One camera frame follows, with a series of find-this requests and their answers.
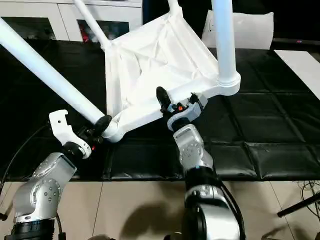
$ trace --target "black rubber mat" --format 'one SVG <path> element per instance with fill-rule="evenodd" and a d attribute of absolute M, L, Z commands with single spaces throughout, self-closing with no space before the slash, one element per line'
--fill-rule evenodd
<path fill-rule="evenodd" d="M 97 44 L 31 41 L 33 47 L 101 111 L 106 112 L 104 53 Z M 6 50 L 2 70 L 2 156 L 0 175 L 21 144 L 67 109 L 75 131 L 90 125 Z M 273 52 L 237 49 L 239 93 L 212 97 L 194 125 L 223 180 L 320 179 L 320 101 Z M 19 153 L 9 172 L 24 181 L 60 143 L 45 127 Z M 178 151 L 166 123 L 159 119 L 118 143 L 104 143 L 89 159 L 74 162 L 75 181 L 181 180 Z"/>

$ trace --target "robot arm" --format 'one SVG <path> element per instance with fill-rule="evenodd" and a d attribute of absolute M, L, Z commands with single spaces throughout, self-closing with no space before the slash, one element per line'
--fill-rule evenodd
<path fill-rule="evenodd" d="M 5 240 L 53 239 L 54 218 L 63 189 L 77 171 L 70 160 L 88 158 L 92 148 L 102 142 L 101 134 L 111 121 L 106 115 L 92 129 L 82 129 L 78 137 L 67 124 L 66 114 L 66 110 L 59 110 L 49 115 L 52 132 L 61 142 L 62 151 L 51 153 L 15 193 L 15 224 Z M 59 234 L 59 240 L 65 239 L 65 233 Z"/>
<path fill-rule="evenodd" d="M 211 155 L 191 121 L 199 117 L 207 99 L 192 93 L 188 103 L 171 104 L 162 87 L 157 99 L 168 128 L 179 149 L 186 194 L 182 222 L 183 240 L 243 240 L 245 232 L 240 209 L 214 170 Z"/>

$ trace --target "cabinet door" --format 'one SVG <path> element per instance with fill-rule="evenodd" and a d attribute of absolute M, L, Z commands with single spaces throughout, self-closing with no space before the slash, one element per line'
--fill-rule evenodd
<path fill-rule="evenodd" d="M 71 41 L 97 42 L 81 13 L 74 4 L 59 4 L 60 13 Z M 90 13 L 109 40 L 115 39 L 142 25 L 140 7 L 87 5 Z"/>
<path fill-rule="evenodd" d="M 55 3 L 0 2 L 0 17 L 23 38 L 69 40 Z"/>

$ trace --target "beige floor tile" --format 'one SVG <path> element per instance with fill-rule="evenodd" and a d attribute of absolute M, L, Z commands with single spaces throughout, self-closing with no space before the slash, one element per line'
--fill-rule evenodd
<path fill-rule="evenodd" d="M 15 210 L 13 209 L 12 201 L 18 188 L 23 184 L 22 182 L 7 182 L 9 189 L 7 190 L 3 202 L 0 206 L 0 212 L 6 213 L 8 218 L 6 221 L 0 221 L 0 239 L 4 239 L 6 235 L 11 233 L 14 226 Z"/>
<path fill-rule="evenodd" d="M 21 184 L 12 183 L 0 207 L 2 213 L 9 210 L 8 219 L 0 222 L 0 239 L 10 234 L 13 227 L 15 211 L 12 209 L 12 200 Z M 101 182 L 69 182 L 66 185 L 58 212 L 68 240 L 87 240 L 92 236 L 101 187 Z M 54 228 L 53 239 L 56 240 L 59 232 L 56 220 Z"/>
<path fill-rule="evenodd" d="M 163 240 L 180 230 L 183 182 L 104 182 L 94 234 L 117 240 Z"/>
<path fill-rule="evenodd" d="M 285 209 L 301 201 L 301 188 L 303 182 L 271 182 L 274 192 L 280 202 L 281 208 Z M 304 191 L 305 198 L 312 195 L 309 190 Z M 285 216 L 296 240 L 314 240 L 320 232 L 320 223 L 306 207 Z"/>
<path fill-rule="evenodd" d="M 230 189 L 243 215 L 248 240 L 262 236 L 293 240 L 285 218 L 279 218 L 280 205 L 269 182 L 230 182 Z"/>
<path fill-rule="evenodd" d="M 87 240 L 94 232 L 102 182 L 69 182 L 58 207 L 62 230 L 68 240 Z M 55 221 L 53 239 L 58 239 Z"/>

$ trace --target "white metal tube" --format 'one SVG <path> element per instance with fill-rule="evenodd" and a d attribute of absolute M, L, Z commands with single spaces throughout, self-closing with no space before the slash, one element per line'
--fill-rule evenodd
<path fill-rule="evenodd" d="M 86 7 L 82 0 L 74 0 L 76 7 L 79 9 L 80 13 L 84 17 L 84 20 L 89 25 L 90 29 L 94 33 L 94 35 L 98 38 L 101 48 L 106 49 L 111 46 L 110 40 L 106 37 L 105 33 L 101 30 L 97 21 L 94 19 L 89 9 Z"/>
<path fill-rule="evenodd" d="M 95 124 L 104 114 L 0 17 L 0 44 L 82 116 Z"/>
<path fill-rule="evenodd" d="M 175 14 L 180 11 L 178 0 L 168 0 L 168 4 L 169 4 L 171 14 Z"/>
<path fill-rule="evenodd" d="M 228 86 L 234 84 L 240 77 L 236 71 L 232 0 L 211 0 L 211 2 L 219 64 L 218 82 L 222 86 Z"/>

